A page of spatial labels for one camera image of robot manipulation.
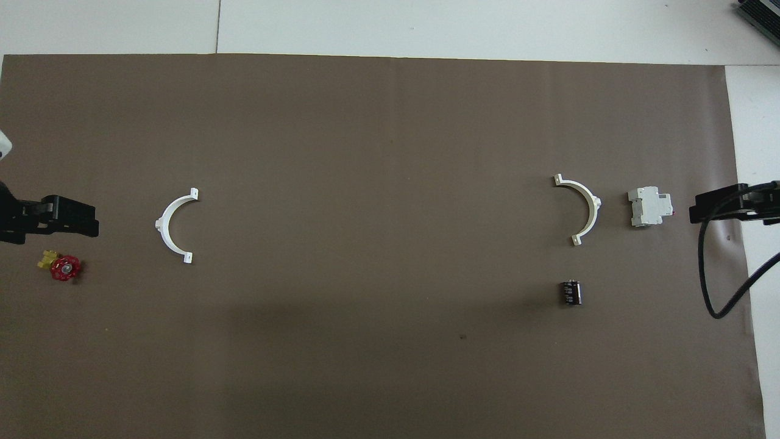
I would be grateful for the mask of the white circuit breaker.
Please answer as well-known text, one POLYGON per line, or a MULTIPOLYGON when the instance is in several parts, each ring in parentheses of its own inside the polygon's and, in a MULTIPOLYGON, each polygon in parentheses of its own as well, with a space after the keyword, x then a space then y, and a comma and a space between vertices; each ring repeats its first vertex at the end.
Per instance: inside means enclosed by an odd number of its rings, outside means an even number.
POLYGON ((636 187, 627 192, 631 204, 632 227, 649 227, 663 223, 663 218, 675 214, 671 195, 661 193, 656 186, 636 187))

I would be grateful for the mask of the brown paper mat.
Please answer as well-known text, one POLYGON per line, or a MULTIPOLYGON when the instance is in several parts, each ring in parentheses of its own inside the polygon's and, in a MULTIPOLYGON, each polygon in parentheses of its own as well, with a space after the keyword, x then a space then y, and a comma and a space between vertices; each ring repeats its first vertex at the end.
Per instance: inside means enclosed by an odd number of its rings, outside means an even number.
POLYGON ((687 214, 731 127, 721 66, 8 56, 0 180, 101 228, 0 243, 0 439, 764 439, 687 214))

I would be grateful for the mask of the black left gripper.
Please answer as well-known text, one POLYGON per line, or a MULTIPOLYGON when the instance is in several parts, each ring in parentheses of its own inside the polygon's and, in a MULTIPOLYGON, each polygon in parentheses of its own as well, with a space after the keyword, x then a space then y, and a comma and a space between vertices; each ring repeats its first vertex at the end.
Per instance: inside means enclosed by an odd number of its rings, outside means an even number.
POLYGON ((96 208, 60 195, 48 195, 37 202, 19 200, 0 180, 0 241, 25 244, 27 234, 76 234, 99 236, 96 208), (40 224, 41 206, 45 205, 40 224))

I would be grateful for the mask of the grey finned device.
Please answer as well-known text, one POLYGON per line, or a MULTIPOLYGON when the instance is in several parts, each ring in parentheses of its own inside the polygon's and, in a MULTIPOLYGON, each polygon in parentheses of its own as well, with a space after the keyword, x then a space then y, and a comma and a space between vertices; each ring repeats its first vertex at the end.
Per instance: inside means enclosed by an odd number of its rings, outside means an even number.
POLYGON ((780 0, 737 0, 736 12, 780 47, 780 0))

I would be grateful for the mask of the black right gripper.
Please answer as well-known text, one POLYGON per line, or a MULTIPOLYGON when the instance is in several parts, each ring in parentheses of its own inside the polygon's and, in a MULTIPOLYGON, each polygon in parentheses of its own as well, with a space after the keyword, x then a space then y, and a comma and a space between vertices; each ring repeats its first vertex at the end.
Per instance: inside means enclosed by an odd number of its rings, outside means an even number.
POLYGON ((761 221, 766 226, 780 224, 780 180, 750 186, 738 183, 698 194, 690 207, 690 223, 702 223, 722 200, 747 187, 750 189, 745 195, 750 202, 748 209, 742 198, 733 198, 716 211, 712 220, 761 221))

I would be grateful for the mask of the white half pipe clamp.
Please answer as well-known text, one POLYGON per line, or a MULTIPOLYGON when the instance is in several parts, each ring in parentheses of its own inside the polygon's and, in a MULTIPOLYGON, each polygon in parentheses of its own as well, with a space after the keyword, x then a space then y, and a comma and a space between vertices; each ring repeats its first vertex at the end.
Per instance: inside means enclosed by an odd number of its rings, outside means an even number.
POLYGON ((586 222, 577 233, 569 237, 573 246, 581 246, 583 244, 583 237, 588 236, 597 223, 598 214, 602 206, 601 198, 597 197, 591 189, 584 184, 575 180, 566 179, 562 173, 555 173, 552 179, 555 186, 568 187, 577 192, 587 204, 586 222))
POLYGON ((170 227, 173 216, 182 206, 189 204, 190 202, 198 202, 198 200, 199 189, 197 187, 190 187, 190 191, 187 195, 178 197, 170 202, 165 207, 161 216, 158 217, 158 219, 156 219, 154 222, 154 227, 156 228, 156 231, 158 231, 165 247, 167 247, 170 252, 180 255, 182 257, 183 263, 188 265, 192 264, 193 262, 193 253, 187 252, 178 247, 172 238, 170 227))

